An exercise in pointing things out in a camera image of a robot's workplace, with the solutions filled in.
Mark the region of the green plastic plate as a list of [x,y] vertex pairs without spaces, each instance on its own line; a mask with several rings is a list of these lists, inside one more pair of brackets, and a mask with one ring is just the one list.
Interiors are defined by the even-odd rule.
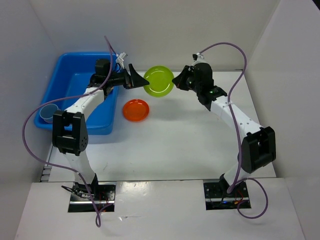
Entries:
[[174,74],[169,68],[162,65],[148,69],[143,78],[149,82],[149,85],[143,87],[145,92],[155,98],[168,95],[174,87],[172,82]]

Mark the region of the blue plastic cup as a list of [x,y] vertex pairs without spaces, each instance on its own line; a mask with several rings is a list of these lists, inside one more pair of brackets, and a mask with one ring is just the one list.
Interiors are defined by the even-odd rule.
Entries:
[[59,107],[56,104],[50,103],[40,109],[39,116],[46,123],[51,124],[53,122],[54,113],[58,110]]

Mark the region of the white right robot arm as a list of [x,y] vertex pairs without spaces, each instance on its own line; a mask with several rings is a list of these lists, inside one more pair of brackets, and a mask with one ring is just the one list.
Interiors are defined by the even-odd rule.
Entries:
[[223,196],[231,196],[236,192],[237,184],[276,159],[275,131],[254,122],[214,84],[209,64],[186,65],[172,82],[180,90],[194,91],[203,106],[236,131],[240,142],[238,162],[220,177],[219,191]]

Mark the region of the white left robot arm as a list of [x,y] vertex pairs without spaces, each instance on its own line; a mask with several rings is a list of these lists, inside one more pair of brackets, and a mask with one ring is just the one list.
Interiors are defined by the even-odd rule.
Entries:
[[96,199],[100,188],[97,174],[92,170],[86,153],[89,143],[87,119],[114,87],[123,86],[130,90],[149,85],[132,64],[129,69],[117,72],[112,69],[109,59],[101,58],[96,60],[94,68],[84,95],[66,110],[57,110],[52,122],[52,144],[74,170],[75,186],[71,191],[88,200]]

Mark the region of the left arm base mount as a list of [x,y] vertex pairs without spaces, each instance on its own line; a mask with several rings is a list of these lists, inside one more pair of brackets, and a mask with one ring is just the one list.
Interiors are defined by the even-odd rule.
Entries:
[[[70,192],[69,213],[95,212],[89,194],[84,185],[74,184],[72,188],[64,187]],[[99,182],[96,193],[91,194],[97,209],[103,212],[113,212],[115,209],[116,182]]]

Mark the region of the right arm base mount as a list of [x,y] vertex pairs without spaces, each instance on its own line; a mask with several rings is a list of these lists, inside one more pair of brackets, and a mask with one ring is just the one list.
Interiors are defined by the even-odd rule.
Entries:
[[245,182],[238,184],[230,193],[226,193],[218,179],[203,181],[206,210],[250,209],[251,203]]

